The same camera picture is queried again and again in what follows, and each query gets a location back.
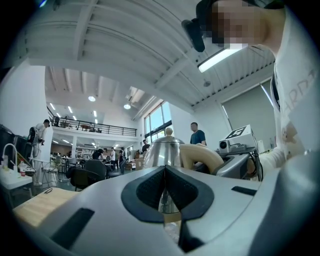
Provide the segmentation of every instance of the handle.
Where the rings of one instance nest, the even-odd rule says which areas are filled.
[[[223,159],[217,152],[202,144],[181,144],[180,155],[184,168],[192,170],[194,162],[200,162],[208,167],[212,175],[215,175],[217,173],[216,169],[224,164]]]

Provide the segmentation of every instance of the wall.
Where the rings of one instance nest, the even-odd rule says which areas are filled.
[[[186,144],[190,143],[193,133],[190,129],[192,122],[198,123],[199,130],[205,133],[207,146],[212,150],[216,150],[219,141],[231,131],[228,119],[216,101],[197,108],[193,114],[170,104],[170,113],[174,136]]]
[[[49,119],[45,95],[45,67],[28,60],[13,68],[0,85],[0,124],[14,134],[28,136],[29,129]],[[47,128],[40,158],[50,159],[52,128]]]
[[[61,156],[67,155],[69,151],[72,151],[71,146],[59,145],[56,143],[51,144],[51,152],[59,152]]]

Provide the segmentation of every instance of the black railing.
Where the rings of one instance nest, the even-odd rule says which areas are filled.
[[[137,129],[133,128],[126,128],[126,127],[119,127],[101,123],[93,123],[93,122],[86,122],[81,120],[74,120],[65,117],[58,117],[53,116],[51,124],[53,127],[61,127],[71,130],[79,130],[79,131],[86,131],[91,133],[99,133],[99,134],[112,134],[112,135],[121,135],[121,136],[133,136],[137,135]]]

